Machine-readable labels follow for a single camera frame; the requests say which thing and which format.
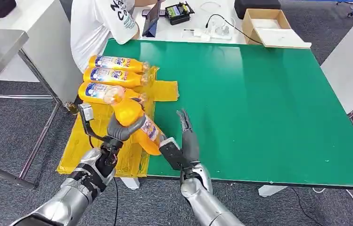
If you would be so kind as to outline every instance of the white t-shirt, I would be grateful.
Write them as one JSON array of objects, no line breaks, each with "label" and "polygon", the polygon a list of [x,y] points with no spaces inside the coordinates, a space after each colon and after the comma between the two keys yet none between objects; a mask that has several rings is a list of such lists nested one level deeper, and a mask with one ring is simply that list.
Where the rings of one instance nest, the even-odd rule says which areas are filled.
[{"label": "white t-shirt", "polygon": [[135,0],[73,0],[71,51],[83,73],[92,55],[101,55],[107,40],[129,41],[138,31],[130,10]]}]

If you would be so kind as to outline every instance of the orange bottle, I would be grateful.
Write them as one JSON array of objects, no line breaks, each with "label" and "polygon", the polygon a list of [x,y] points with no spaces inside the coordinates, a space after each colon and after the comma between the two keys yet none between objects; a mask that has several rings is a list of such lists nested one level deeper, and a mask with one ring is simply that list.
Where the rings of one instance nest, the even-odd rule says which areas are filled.
[{"label": "orange bottle", "polygon": [[159,150],[162,131],[144,113],[141,105],[129,98],[125,98],[121,89],[109,90],[105,94],[104,101],[114,109],[115,117],[123,126],[130,126],[137,119],[144,116],[146,118],[143,126],[134,134],[141,147],[149,154],[161,155]]},{"label": "orange bottle", "polygon": [[83,80],[132,89],[137,86],[146,85],[148,82],[148,74],[140,75],[134,72],[110,68],[89,67],[83,74]]},{"label": "orange bottle", "polygon": [[79,87],[78,94],[79,98],[83,101],[89,103],[98,103],[98,104],[106,104],[103,100],[105,94],[109,90],[115,90],[120,92],[121,95],[124,95],[125,98],[139,98],[142,102],[146,101],[146,94],[140,94],[132,89],[123,88],[120,86],[110,86],[106,84],[100,84],[95,82],[84,82]]},{"label": "orange bottle", "polygon": [[147,62],[140,62],[131,58],[93,55],[89,59],[89,67],[104,67],[143,73],[149,69],[150,65]]}]

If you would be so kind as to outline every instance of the green tabletop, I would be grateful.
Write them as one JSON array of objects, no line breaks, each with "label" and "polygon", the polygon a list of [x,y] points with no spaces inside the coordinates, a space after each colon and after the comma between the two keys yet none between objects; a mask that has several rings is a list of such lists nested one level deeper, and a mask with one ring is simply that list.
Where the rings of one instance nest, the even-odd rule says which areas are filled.
[{"label": "green tabletop", "polygon": [[[109,40],[104,55],[178,81],[179,100],[157,102],[155,122],[180,144],[176,110],[186,109],[211,178],[353,187],[353,125],[310,50]],[[148,175],[179,172],[151,156]]]}]

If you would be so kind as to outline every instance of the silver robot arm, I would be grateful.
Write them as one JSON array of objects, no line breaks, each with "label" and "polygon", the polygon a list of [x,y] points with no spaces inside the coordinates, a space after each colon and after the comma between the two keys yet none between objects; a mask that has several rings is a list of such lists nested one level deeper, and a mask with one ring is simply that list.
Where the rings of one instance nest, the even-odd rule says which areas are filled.
[{"label": "silver robot arm", "polygon": [[160,151],[174,170],[181,171],[181,193],[201,226],[244,226],[214,195],[210,174],[199,161],[199,147],[186,111],[177,112],[182,124],[182,149],[174,138],[160,144]]},{"label": "silver robot arm", "polygon": [[89,150],[49,201],[11,226],[77,225],[86,208],[114,177],[116,156],[108,159],[106,155],[100,148]]},{"label": "silver robot arm", "polygon": [[86,208],[99,196],[115,175],[118,152],[123,141],[143,126],[145,117],[128,127],[119,124],[113,115],[107,128],[108,136],[94,133],[89,121],[93,120],[90,104],[78,105],[83,129],[91,137],[103,143],[100,148],[90,149],[79,165],[62,183],[60,190],[45,204],[32,213],[18,219],[11,226],[74,226]]},{"label": "silver robot arm", "polygon": [[181,193],[190,203],[201,226],[244,226],[212,193],[207,169],[201,163],[193,167],[199,176],[183,180]]}]

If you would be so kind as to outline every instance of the metal table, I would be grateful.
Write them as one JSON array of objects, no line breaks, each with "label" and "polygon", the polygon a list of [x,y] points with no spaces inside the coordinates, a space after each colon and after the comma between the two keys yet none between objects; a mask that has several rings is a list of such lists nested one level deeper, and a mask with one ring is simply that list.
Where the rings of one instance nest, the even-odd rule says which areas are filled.
[{"label": "metal table", "polygon": [[31,154],[29,155],[24,168],[22,169],[19,176],[12,175],[2,169],[0,169],[0,177],[6,179],[8,181],[14,182],[18,185],[21,185],[26,188],[34,188],[35,184],[25,180],[26,174],[34,160],[43,140],[47,134],[47,131],[50,128],[51,123],[53,122],[54,116],[56,115],[58,109],[61,106],[61,101],[54,93],[54,91],[50,88],[48,83],[45,81],[39,70],[35,67],[33,62],[27,56],[27,54],[23,51],[22,46],[28,40],[28,35],[26,32],[21,30],[5,30],[0,29],[0,73],[7,66],[10,60],[14,57],[15,54],[22,58],[22,60],[26,63],[32,73],[37,77],[40,83],[45,87],[45,89],[49,92],[50,95],[0,95],[0,98],[18,98],[18,99],[54,99],[56,101],[56,106],[49,119],[46,122],[35,146]]}]

